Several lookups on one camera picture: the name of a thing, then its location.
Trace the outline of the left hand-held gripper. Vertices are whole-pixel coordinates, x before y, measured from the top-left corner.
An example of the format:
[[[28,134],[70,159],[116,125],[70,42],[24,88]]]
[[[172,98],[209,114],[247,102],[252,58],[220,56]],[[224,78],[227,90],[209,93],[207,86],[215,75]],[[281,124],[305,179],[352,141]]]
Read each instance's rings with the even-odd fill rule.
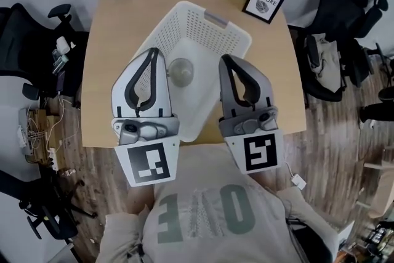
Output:
[[[174,180],[180,123],[172,116],[166,61],[157,47],[125,67],[112,87],[111,106],[118,136],[115,152],[130,186]]]

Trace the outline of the white cup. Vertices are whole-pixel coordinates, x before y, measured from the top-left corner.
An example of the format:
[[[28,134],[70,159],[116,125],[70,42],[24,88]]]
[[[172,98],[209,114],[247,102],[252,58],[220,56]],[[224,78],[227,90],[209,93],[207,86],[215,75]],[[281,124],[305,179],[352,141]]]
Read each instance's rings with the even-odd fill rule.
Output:
[[[193,64],[185,58],[173,60],[167,72],[173,85],[177,87],[189,86],[194,78]]]

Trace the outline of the white perforated plastic basket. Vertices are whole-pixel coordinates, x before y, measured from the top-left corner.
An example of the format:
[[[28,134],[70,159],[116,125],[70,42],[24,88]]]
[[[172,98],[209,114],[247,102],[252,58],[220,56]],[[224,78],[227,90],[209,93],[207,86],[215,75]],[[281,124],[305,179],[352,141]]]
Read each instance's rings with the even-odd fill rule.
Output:
[[[252,44],[248,32],[188,1],[178,2],[144,40],[136,54],[157,47],[169,66],[187,59],[193,79],[186,87],[168,82],[172,112],[180,121],[183,142],[196,140],[220,97],[219,61],[230,54],[244,58]]]

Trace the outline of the person's right forearm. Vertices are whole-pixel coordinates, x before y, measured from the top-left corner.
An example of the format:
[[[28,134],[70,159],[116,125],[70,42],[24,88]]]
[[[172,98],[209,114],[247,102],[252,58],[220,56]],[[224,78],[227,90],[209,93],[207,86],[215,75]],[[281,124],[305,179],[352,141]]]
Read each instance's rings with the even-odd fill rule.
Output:
[[[267,188],[273,192],[278,191],[278,186],[276,183],[276,171],[268,170],[261,171],[253,174],[253,178],[258,182],[263,188]]]

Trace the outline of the person's left forearm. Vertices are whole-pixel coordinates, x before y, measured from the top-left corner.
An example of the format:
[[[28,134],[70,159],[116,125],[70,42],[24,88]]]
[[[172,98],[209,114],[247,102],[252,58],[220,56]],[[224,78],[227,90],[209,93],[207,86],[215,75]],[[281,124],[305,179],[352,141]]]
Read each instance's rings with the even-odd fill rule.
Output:
[[[151,210],[154,203],[155,196],[153,185],[129,188],[126,202],[126,208],[128,213],[139,214],[145,208]]]

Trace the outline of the clear plastic bottle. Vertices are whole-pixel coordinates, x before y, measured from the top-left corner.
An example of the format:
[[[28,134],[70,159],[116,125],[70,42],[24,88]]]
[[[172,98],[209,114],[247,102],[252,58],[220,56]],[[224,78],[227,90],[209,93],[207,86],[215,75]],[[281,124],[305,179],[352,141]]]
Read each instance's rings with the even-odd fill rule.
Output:
[[[69,58],[66,54],[61,54],[57,49],[52,51],[52,56],[54,59],[52,74],[57,75],[69,61]]]

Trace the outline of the beige crumpled cloth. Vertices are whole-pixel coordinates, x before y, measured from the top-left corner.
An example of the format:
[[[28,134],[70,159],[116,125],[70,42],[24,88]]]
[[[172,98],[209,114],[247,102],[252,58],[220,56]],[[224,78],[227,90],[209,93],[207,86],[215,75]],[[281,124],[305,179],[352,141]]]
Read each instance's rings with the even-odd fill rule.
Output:
[[[329,42],[325,34],[313,34],[318,51],[319,65],[312,68],[317,81],[329,91],[336,93],[341,88],[341,67],[337,41]]]

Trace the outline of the black framed leaf picture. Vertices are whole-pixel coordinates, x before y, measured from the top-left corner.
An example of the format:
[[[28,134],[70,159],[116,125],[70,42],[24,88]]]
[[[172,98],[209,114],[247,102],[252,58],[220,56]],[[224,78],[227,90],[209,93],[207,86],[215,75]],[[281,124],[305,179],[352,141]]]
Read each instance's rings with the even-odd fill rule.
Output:
[[[246,0],[242,12],[271,24],[284,0]]]

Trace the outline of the white power strip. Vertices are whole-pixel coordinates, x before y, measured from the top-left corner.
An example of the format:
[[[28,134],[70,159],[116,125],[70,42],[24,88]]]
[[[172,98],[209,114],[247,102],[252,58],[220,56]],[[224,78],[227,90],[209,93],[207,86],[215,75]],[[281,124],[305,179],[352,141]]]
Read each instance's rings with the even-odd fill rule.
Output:
[[[50,161],[51,168],[54,171],[59,171],[59,162],[58,162],[58,157],[56,154],[56,149],[53,147],[50,147],[48,154],[49,154],[49,161]]]

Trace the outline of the black office chair with clutter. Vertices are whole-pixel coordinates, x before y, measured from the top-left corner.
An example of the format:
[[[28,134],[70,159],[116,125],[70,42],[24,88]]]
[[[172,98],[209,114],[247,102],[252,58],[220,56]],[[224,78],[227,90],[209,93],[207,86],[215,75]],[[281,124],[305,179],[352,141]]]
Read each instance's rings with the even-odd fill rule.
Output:
[[[78,98],[89,32],[71,26],[71,5],[61,4],[50,10],[49,18],[58,18],[59,25],[46,28],[16,3],[0,7],[0,76],[25,79],[22,94],[30,100],[54,98],[56,95]],[[56,40],[64,36],[71,50],[69,61],[57,74],[52,74],[52,51]]]

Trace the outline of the person's grey printed shirt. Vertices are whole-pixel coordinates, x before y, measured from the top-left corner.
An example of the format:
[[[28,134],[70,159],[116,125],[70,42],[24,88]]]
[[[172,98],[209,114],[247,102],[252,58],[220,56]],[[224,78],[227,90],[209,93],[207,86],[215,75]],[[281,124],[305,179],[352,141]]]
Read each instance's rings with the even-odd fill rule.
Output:
[[[332,263],[337,256],[337,232],[297,187],[263,188],[224,145],[182,147],[175,180],[153,186],[151,210],[106,216],[96,263],[303,263],[286,219],[312,228]]]

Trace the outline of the black mesh office chair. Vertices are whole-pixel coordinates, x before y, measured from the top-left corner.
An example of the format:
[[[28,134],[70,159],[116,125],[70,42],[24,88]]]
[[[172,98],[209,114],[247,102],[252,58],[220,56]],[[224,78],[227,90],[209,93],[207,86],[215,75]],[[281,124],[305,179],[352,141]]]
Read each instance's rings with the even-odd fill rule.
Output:
[[[38,239],[42,238],[38,232],[41,224],[56,240],[75,237],[79,221],[74,218],[74,212],[91,219],[98,217],[96,212],[88,213],[71,202],[77,189],[85,186],[84,181],[77,181],[66,192],[55,171],[41,168],[40,172],[40,178],[25,182],[0,170],[0,192],[19,201],[19,208],[27,213],[29,226]]]

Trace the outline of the light wooden shelf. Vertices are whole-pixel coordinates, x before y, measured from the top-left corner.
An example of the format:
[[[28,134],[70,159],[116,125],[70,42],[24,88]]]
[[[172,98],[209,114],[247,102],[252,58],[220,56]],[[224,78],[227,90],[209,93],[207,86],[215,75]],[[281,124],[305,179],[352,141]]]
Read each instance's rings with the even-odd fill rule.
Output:
[[[379,171],[379,181],[372,202],[366,204],[358,200],[356,201],[356,205],[368,210],[368,216],[371,219],[382,217],[394,202],[394,145],[383,149],[383,156],[388,153],[393,154],[392,161],[386,161],[382,158],[380,164],[363,164],[364,168]]]

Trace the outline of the white low cabinet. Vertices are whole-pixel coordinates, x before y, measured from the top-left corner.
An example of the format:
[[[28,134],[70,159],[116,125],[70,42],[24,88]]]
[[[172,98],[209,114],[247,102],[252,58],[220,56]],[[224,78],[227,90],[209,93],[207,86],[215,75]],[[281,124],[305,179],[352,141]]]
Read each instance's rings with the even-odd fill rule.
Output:
[[[74,250],[73,242],[67,242],[48,263],[78,263],[72,250]]]

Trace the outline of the white side desk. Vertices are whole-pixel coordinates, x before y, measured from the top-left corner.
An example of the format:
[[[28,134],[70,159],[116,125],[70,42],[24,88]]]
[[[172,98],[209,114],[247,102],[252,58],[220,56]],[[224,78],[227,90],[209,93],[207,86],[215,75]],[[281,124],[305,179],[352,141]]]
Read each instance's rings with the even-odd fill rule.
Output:
[[[339,241],[339,251],[347,244],[347,240],[352,232],[355,221],[349,221],[347,223],[343,223],[341,221],[335,220],[333,225],[338,233],[338,241]]]

